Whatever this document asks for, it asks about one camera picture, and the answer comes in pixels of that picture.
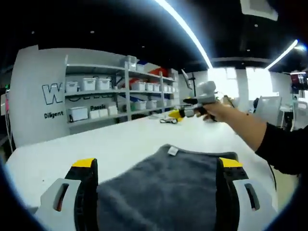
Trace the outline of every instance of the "white table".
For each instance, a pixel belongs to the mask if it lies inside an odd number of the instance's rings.
[[[99,183],[113,178],[154,154],[163,144],[205,153],[236,152],[249,178],[256,179],[272,196],[277,195],[267,162],[225,123],[186,118],[181,123],[160,124],[142,118],[15,150],[7,162],[9,174],[26,206],[40,205],[40,196],[71,165],[84,158],[98,160]]]

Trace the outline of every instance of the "black sleeve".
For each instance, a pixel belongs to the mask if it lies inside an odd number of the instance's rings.
[[[285,174],[300,174],[307,164],[308,126],[288,132],[267,124],[256,154]]]

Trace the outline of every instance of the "yellow object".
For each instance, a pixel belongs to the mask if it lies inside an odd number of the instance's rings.
[[[78,160],[75,162],[72,167],[91,167],[92,161],[95,158],[89,158],[89,159],[83,159],[83,160]]]
[[[243,164],[236,160],[231,160],[223,157],[220,157],[220,159],[222,160],[224,167],[243,167]]]
[[[175,119],[181,118],[180,112],[178,110],[174,110],[174,111],[170,112],[169,116],[172,117],[172,118],[175,118]]]

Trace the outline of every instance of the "shelf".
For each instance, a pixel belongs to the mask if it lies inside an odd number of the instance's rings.
[[[95,64],[67,64],[66,75],[101,74],[124,76],[125,68]]]
[[[87,91],[78,91],[73,93],[65,93],[65,97],[76,97],[82,95],[98,95],[98,94],[112,94],[112,93],[125,93],[125,90],[87,90]]]
[[[104,121],[107,119],[115,119],[115,118],[120,118],[120,117],[124,117],[127,116],[127,113],[121,113],[121,114],[117,114],[117,115],[110,115],[110,116],[106,116],[106,117],[101,117],[101,118],[97,118],[97,119],[84,119],[84,120],[80,120],[80,121],[76,121],[73,123],[67,123],[69,128],[73,128],[73,127],[77,127],[77,126],[81,126],[84,124],[90,124],[90,123],[95,123],[95,122],[100,122],[100,121]]]
[[[144,73],[144,72],[140,72],[140,71],[129,71],[129,77],[132,78],[146,78],[146,79],[152,79],[152,80],[159,80],[160,76],[157,75],[153,75],[150,73]],[[171,78],[167,78],[167,77],[163,77],[163,80],[166,81],[170,81],[170,82],[175,82],[173,79]]]
[[[173,106],[167,106],[165,107],[166,108],[171,108],[171,107],[175,107],[176,105],[173,105]],[[145,109],[145,110],[139,110],[139,111],[133,111],[131,112],[132,115],[135,115],[135,114],[142,114],[142,113],[146,113],[146,112],[152,112],[152,111],[158,111],[158,110],[162,110],[163,108],[162,107],[157,107],[157,108],[154,108],[154,109]]]
[[[145,93],[145,94],[161,94],[161,91],[148,91],[148,90],[130,90],[130,93]],[[173,94],[172,92],[164,92],[164,94]]]
[[[170,82],[175,82],[174,79],[172,79],[172,78],[167,78],[167,77],[163,77],[163,80],[170,81]]]

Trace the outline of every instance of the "chair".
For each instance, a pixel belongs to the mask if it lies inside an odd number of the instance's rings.
[[[293,102],[294,123],[292,130],[298,130],[308,125],[308,103],[297,101]]]
[[[282,101],[281,96],[273,96],[273,97],[260,96],[254,116],[272,125],[277,126],[281,101]]]

